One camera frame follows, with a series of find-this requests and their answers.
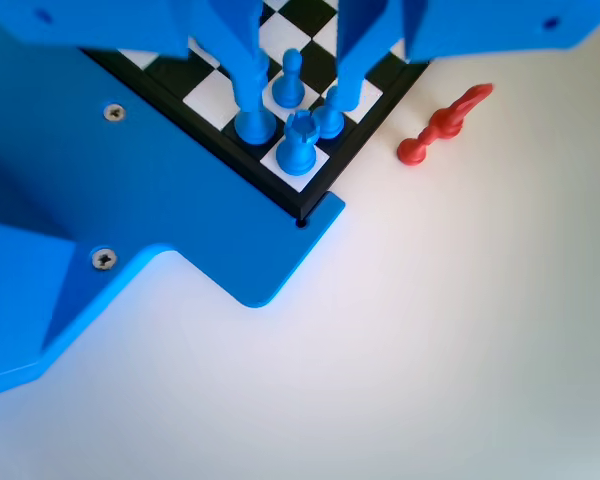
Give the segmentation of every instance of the black square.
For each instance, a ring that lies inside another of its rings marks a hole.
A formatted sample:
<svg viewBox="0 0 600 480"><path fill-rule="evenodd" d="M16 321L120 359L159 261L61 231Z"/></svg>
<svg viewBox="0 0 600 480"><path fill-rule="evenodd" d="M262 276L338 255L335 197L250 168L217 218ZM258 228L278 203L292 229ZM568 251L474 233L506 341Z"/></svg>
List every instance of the black square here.
<svg viewBox="0 0 600 480"><path fill-rule="evenodd" d="M336 11L323 0L290 0L279 13L313 38L333 18Z"/></svg>
<svg viewBox="0 0 600 480"><path fill-rule="evenodd" d="M188 60L160 57L145 70L179 100L213 72L213 67L194 52L189 52Z"/></svg>
<svg viewBox="0 0 600 480"><path fill-rule="evenodd" d="M226 68L224 68L222 65L220 65L218 67L218 71L223 74L225 77L227 78L231 78L231 75L229 75L229 72L227 71ZM271 80L273 80L275 78L275 76L280 73L282 71L282 67L278 64L278 62L276 62L275 60L273 60L271 57L269 57L269 69L267 70L267 83L270 82Z"/></svg>
<svg viewBox="0 0 600 480"><path fill-rule="evenodd" d="M236 132L234 127L234 120L231 120L229 124L222 129L222 134L229 138L232 142L238 145L244 152L246 152L254 162L260 162L264 156L269 153L273 146L284 136L284 122L278 117L276 118L276 132L264 145L249 145L244 142Z"/></svg>
<svg viewBox="0 0 600 480"><path fill-rule="evenodd" d="M393 82L404 72L405 63L393 53L388 53L367 74L367 80L382 92L388 92Z"/></svg>
<svg viewBox="0 0 600 480"><path fill-rule="evenodd" d="M260 26L264 25L264 22L269 20L273 16L273 14L276 13L276 11L266 3L262 2L262 5L263 7L262 15L260 15Z"/></svg>
<svg viewBox="0 0 600 480"><path fill-rule="evenodd" d="M313 112L316 108L321 107L322 105L324 105L324 98L320 97L314 102L313 105L311 105L311 107L309 107L309 110ZM340 135L331 140L325 140L324 138L321 138L318 140L318 143L316 143L316 147L329 155L329 157L334 157L342 145L347 141L347 138L351 132L353 132L357 126L358 124L356 122L344 115L344 128L342 129Z"/></svg>
<svg viewBox="0 0 600 480"><path fill-rule="evenodd" d="M267 70L267 79L273 80L278 73L282 71L282 66L273 58L269 57L269 70Z"/></svg>
<svg viewBox="0 0 600 480"><path fill-rule="evenodd" d="M428 63L408 63L404 66L404 72L407 74L405 81L411 84L409 88L416 83L416 80L420 78L420 75L422 75L422 72L424 72L428 66Z"/></svg>
<svg viewBox="0 0 600 480"><path fill-rule="evenodd" d="M336 79L336 59L311 40L302 49L300 80L322 95Z"/></svg>

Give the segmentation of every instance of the metal screw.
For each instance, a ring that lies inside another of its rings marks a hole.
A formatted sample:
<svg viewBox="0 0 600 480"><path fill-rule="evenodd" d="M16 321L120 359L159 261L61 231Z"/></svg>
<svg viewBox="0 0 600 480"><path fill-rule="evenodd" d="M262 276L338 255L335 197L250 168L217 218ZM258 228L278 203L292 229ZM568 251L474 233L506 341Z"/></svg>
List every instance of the metal screw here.
<svg viewBox="0 0 600 480"><path fill-rule="evenodd" d="M116 252L110 248L101 248L91 256L91 263L96 270L111 270L117 261Z"/></svg>
<svg viewBox="0 0 600 480"><path fill-rule="evenodd" d="M107 108L104 109L104 118L109 122L121 122L126 116L127 111L122 105L118 105L117 103L107 105Z"/></svg>

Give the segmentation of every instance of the white background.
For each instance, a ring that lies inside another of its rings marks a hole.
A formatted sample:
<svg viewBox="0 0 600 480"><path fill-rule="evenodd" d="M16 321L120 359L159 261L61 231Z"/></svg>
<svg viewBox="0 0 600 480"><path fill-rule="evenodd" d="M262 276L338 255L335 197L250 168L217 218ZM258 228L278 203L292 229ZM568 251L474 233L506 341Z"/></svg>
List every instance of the white background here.
<svg viewBox="0 0 600 480"><path fill-rule="evenodd" d="M494 94L424 164L405 136ZM0 480L600 480L600 31L439 61L267 307L175 253L0 395Z"/></svg>

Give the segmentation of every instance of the blue chess piece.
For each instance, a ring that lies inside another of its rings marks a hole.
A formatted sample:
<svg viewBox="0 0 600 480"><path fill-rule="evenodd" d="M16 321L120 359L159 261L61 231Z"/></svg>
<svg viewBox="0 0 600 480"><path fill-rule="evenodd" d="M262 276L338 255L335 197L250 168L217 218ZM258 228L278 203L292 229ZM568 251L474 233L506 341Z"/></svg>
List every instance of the blue chess piece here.
<svg viewBox="0 0 600 480"><path fill-rule="evenodd" d="M260 50L258 62L259 80L264 90L268 83L269 57L262 50ZM260 94L260 108L253 112L241 111L238 113L234 127L238 136L249 145L264 145L271 140L276 132L276 117L265 108L262 103L262 94Z"/></svg>
<svg viewBox="0 0 600 480"><path fill-rule="evenodd" d="M344 115L335 108L337 88L331 87L327 92L324 105L313 112L313 118L320 125L320 138L326 140L336 138L344 129Z"/></svg>
<svg viewBox="0 0 600 480"><path fill-rule="evenodd" d="M273 83L273 99L282 108L296 108L304 98L304 85L300 81L302 54L295 48L284 53L283 75Z"/></svg>
<svg viewBox="0 0 600 480"><path fill-rule="evenodd" d="M304 175L316 164L320 126L308 110L300 110L289 115L284 133L285 139L276 149L278 165L289 175Z"/></svg>

